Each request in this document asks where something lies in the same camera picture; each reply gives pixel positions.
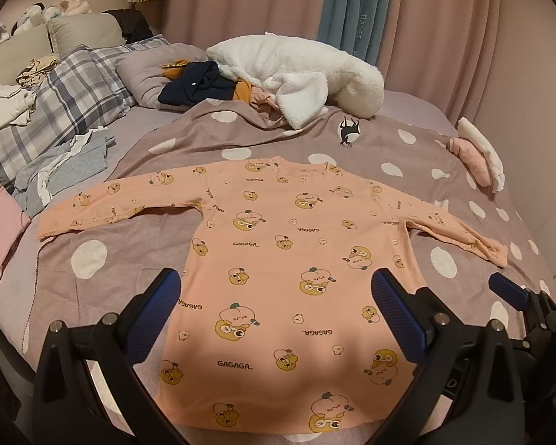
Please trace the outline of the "pink curtain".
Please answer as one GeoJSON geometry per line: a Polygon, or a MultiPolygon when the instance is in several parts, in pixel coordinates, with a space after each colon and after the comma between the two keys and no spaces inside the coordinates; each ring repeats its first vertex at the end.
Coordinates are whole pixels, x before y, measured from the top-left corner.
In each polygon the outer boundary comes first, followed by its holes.
{"type": "MultiPolygon", "coordinates": [[[[453,121],[474,118],[492,65],[500,1],[390,0],[374,63],[387,88],[433,103],[453,121]]],[[[171,41],[199,47],[264,32],[318,40],[323,2],[168,0],[161,29],[171,41]]]]}

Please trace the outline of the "navy blue garment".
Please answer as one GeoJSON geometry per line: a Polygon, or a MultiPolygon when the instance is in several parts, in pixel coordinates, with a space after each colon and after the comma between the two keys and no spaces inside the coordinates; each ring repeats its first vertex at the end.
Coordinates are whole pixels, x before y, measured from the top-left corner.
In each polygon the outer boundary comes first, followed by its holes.
{"type": "Polygon", "coordinates": [[[161,90],[158,102],[166,106],[194,106],[205,99],[231,100],[236,84],[221,75],[216,61],[190,62],[181,76],[161,90]]]}

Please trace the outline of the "mauve pillow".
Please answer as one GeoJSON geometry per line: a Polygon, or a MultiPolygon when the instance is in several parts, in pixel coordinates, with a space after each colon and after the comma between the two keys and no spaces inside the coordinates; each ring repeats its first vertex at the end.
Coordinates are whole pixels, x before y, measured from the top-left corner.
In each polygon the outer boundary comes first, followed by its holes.
{"type": "Polygon", "coordinates": [[[169,83],[163,66],[176,60],[206,61],[206,52],[190,44],[173,43],[156,48],[132,51],[116,63],[123,85],[131,92],[137,106],[183,113],[189,106],[168,106],[158,101],[158,95],[169,83]]]}

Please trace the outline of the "mustard orange garment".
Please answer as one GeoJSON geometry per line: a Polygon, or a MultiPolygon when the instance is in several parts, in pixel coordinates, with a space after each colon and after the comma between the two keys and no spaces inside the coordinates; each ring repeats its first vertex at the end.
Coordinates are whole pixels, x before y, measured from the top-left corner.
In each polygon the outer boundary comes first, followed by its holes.
{"type": "MultiPolygon", "coordinates": [[[[182,75],[182,71],[186,69],[186,65],[190,62],[192,61],[180,59],[176,60],[173,63],[166,63],[161,67],[162,75],[171,82],[175,78],[178,78],[182,75]]],[[[237,84],[232,100],[249,102],[252,93],[251,83],[247,82],[243,78],[238,78],[237,80],[234,80],[234,82],[237,82],[237,84]]]]}

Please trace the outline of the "beige headboard cushion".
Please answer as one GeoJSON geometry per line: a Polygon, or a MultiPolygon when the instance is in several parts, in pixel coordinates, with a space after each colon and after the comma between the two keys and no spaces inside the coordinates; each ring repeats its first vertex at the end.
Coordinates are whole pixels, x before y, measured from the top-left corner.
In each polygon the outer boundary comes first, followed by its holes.
{"type": "Polygon", "coordinates": [[[121,27],[111,14],[55,18],[0,44],[0,85],[13,85],[34,58],[50,53],[62,57],[81,44],[102,48],[124,43],[121,27]]]}

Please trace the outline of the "white printed clothes pile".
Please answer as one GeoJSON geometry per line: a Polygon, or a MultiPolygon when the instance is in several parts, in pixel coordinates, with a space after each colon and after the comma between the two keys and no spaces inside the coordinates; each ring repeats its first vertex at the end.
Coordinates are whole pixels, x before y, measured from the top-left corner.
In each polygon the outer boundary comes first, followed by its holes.
{"type": "Polygon", "coordinates": [[[21,85],[0,85],[0,130],[26,126],[35,110],[36,93],[21,85]]]}

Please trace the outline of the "white fluffy plush blanket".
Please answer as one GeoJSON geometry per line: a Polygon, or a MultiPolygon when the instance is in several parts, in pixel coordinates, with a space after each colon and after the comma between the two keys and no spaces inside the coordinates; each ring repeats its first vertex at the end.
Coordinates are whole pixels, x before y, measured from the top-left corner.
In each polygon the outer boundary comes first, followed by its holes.
{"type": "Polygon", "coordinates": [[[206,50],[221,75],[250,82],[274,96],[294,130],[304,128],[332,100],[360,119],[384,103],[384,77],[375,66],[326,43],[273,33],[242,35],[206,50]]]}

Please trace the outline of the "pink and white folded cloth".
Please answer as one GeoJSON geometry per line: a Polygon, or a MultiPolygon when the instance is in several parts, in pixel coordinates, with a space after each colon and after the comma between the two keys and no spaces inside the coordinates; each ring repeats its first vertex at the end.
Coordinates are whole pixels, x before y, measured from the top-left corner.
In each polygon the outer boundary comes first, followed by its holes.
{"type": "Polygon", "coordinates": [[[464,116],[458,120],[457,133],[449,140],[448,151],[467,167],[479,187],[493,194],[502,192],[506,183],[504,166],[492,143],[464,116]]]}

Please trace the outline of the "teal curtain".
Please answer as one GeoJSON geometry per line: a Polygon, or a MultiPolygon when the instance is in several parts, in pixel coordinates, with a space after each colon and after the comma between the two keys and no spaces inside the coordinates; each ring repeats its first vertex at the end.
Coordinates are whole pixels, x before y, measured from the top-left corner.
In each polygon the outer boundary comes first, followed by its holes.
{"type": "Polygon", "coordinates": [[[324,0],[317,39],[373,65],[390,0],[324,0]]]}

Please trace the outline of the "orange cartoon print shirt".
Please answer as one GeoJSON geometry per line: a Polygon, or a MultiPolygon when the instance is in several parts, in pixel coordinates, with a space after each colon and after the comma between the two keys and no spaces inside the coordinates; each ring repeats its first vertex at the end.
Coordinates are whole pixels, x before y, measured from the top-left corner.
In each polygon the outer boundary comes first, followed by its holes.
{"type": "Polygon", "coordinates": [[[412,378],[371,275],[425,285],[412,230],[497,266],[506,247],[451,215],[331,164],[279,157],[103,183],[47,210],[51,237],[141,211],[193,207],[181,300],[158,405],[172,422],[249,433],[326,433],[384,420],[412,378]]]}

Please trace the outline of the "grey folded garment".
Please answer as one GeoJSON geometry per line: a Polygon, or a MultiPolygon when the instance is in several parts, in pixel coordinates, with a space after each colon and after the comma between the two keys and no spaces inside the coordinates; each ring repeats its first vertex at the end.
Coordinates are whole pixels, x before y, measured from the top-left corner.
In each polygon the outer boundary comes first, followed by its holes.
{"type": "Polygon", "coordinates": [[[114,144],[115,137],[99,126],[47,150],[18,172],[14,199],[30,218],[35,217],[60,192],[104,171],[114,144]]]}

